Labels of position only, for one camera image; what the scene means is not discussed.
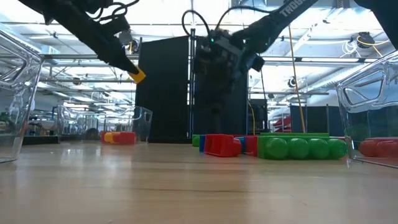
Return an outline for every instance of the black wall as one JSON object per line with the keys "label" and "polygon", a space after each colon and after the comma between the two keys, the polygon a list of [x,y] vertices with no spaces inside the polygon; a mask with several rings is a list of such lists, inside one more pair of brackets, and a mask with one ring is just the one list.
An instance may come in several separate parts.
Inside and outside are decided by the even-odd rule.
{"label": "black wall", "polygon": [[[344,136],[343,122],[338,106],[307,106],[302,109],[308,133],[329,133],[330,136]],[[292,132],[301,133],[300,108],[291,106],[290,114],[292,116]]]}
{"label": "black wall", "polygon": [[146,78],[137,85],[136,106],[153,112],[149,142],[187,139],[188,37],[145,42],[139,67]]}

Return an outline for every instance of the green lego brick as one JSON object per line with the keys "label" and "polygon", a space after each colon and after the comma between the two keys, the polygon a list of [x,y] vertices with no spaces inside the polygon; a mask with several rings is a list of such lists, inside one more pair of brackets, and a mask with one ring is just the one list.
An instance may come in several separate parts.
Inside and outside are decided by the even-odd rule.
{"label": "green lego brick", "polygon": [[[286,148],[282,146],[282,140],[286,142],[286,155]],[[347,152],[347,145],[344,141],[330,137],[259,136],[257,143],[257,156],[261,159],[339,159]]]}
{"label": "green lego brick", "polygon": [[341,159],[347,154],[347,144],[340,139],[329,139],[328,147],[330,159]]}
{"label": "green lego brick", "polygon": [[199,134],[194,134],[192,136],[192,146],[193,147],[199,147],[200,144],[200,135]]}
{"label": "green lego brick", "polygon": [[261,133],[261,136],[329,137],[329,133]]}
{"label": "green lego brick", "polygon": [[327,159],[329,157],[328,143],[324,139],[310,139],[308,147],[311,159]]}
{"label": "green lego brick", "polygon": [[286,159],[289,153],[287,142],[281,138],[271,138],[266,142],[265,153],[270,159]]}
{"label": "green lego brick", "polygon": [[306,140],[300,138],[292,138],[288,141],[289,158],[290,159],[306,159],[310,152]]}

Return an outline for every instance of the wooden table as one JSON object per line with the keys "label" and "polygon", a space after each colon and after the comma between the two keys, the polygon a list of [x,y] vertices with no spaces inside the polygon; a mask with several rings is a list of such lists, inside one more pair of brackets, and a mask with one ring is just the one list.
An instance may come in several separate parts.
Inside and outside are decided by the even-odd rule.
{"label": "wooden table", "polygon": [[398,170],[218,158],[187,145],[24,146],[0,164],[0,223],[398,222]]}

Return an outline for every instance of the ceiling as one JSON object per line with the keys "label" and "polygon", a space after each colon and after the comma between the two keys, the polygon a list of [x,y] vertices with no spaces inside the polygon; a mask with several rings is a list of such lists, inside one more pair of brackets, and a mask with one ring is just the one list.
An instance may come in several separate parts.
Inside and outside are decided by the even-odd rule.
{"label": "ceiling", "polygon": [[[282,1],[269,1],[268,10],[275,9]],[[292,42],[295,57],[327,57],[327,58],[378,58],[380,55],[374,48],[355,50],[355,46],[347,45],[350,38],[356,38],[358,32],[370,32],[381,54],[388,54],[394,48],[386,34],[374,17],[367,9],[352,5],[346,9],[332,8],[331,2],[322,1],[315,7],[309,9],[291,24]],[[181,16],[187,9],[193,8],[206,19],[207,23],[214,27],[220,15],[231,5],[230,0],[141,0],[135,6],[130,7],[126,18],[131,25],[132,35],[144,42],[177,37],[185,35]],[[110,15],[114,8],[106,9],[104,16]],[[253,11],[232,11],[223,20],[221,28],[231,32],[261,18],[264,14]],[[8,0],[0,8],[0,23],[20,35],[33,45],[48,45],[58,50],[60,54],[86,55],[93,54],[85,44],[82,44],[69,31],[54,22],[46,26],[43,17],[35,11],[24,6],[17,0]],[[196,28],[197,35],[206,35],[202,21],[197,16],[188,15],[185,18],[188,30]],[[263,54],[266,57],[289,57],[291,48],[289,42],[289,30],[285,29],[280,38]],[[75,63],[72,60],[61,62]],[[87,60],[88,63],[97,63],[97,60]],[[305,90],[306,86],[315,83],[328,75],[341,70],[346,65],[311,64],[297,66],[297,78],[299,87]],[[50,67],[45,66],[42,78],[48,78]],[[265,91],[292,91],[287,82],[293,77],[294,71],[290,62],[269,63],[262,69],[264,76]],[[58,79],[81,78],[87,80],[126,80],[127,74],[118,69],[109,67],[53,67],[52,75]],[[261,73],[251,70],[249,72],[251,91],[262,91]],[[102,92],[91,92],[92,89],[102,89]],[[134,104],[135,84],[133,83],[82,83],[74,85],[70,82],[44,83],[39,85],[39,91],[51,90],[61,100],[70,100],[75,103],[115,102]],[[66,89],[85,90],[62,91]],[[126,90],[128,93],[114,93],[112,90]],[[263,94],[253,95],[254,98],[263,98]]]}

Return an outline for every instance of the transparent plastic container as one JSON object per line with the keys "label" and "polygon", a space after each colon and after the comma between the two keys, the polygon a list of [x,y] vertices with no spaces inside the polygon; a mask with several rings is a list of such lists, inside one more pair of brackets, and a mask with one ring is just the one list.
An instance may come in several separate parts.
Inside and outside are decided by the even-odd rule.
{"label": "transparent plastic container", "polygon": [[152,111],[132,106],[122,113],[94,113],[58,106],[59,141],[101,141],[105,133],[134,133],[134,143],[147,143]]}
{"label": "transparent plastic container", "polygon": [[18,158],[43,59],[0,30],[0,162]]}
{"label": "transparent plastic container", "polygon": [[337,86],[350,158],[398,167],[398,52]]}

